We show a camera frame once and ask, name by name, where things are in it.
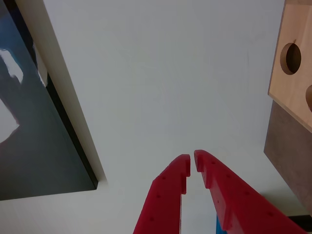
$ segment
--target white wall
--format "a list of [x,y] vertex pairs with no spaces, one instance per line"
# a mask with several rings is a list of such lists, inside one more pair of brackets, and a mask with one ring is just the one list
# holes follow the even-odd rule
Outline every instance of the white wall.
[[[195,149],[217,156],[285,213],[305,212],[263,154],[283,0],[44,3],[107,182],[92,192],[0,202],[1,233],[132,233],[152,180]],[[182,210],[182,233],[215,232],[194,165]]]

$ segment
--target circular hole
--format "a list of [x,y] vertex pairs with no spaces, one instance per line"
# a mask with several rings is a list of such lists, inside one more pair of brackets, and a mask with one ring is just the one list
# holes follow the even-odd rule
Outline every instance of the circular hole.
[[280,63],[282,70],[287,75],[295,74],[301,64],[301,52],[299,47],[294,43],[288,43],[281,52]]
[[306,101],[310,111],[312,111],[312,85],[310,85],[306,90]]

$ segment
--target red plastic claw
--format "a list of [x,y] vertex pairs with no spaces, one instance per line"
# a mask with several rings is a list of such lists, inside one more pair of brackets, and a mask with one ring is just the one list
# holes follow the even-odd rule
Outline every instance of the red plastic claw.
[[221,228],[228,234],[306,234],[210,153],[196,150],[194,155]]
[[190,155],[180,155],[152,182],[134,234],[179,234],[181,194],[191,174]]

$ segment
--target blue object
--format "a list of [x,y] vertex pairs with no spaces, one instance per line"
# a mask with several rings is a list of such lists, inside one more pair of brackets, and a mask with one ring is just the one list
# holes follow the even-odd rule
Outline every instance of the blue object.
[[218,216],[216,217],[216,234],[227,234],[226,231],[223,231],[223,230],[221,229],[221,225],[220,225]]

